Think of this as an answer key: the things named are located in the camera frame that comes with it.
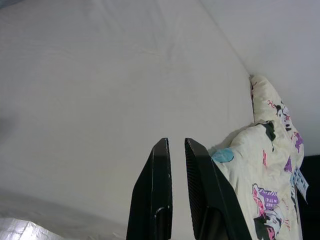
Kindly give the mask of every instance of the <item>white wall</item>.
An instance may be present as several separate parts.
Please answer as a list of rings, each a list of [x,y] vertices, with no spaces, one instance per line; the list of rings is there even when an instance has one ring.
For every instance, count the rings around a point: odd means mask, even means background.
[[[320,1],[201,0],[252,74],[289,107],[305,155],[320,154]]]
[[[253,121],[248,73],[198,1],[26,0],[0,10],[0,52],[0,188],[126,226],[168,137],[172,239],[194,239],[184,138],[210,148]]]

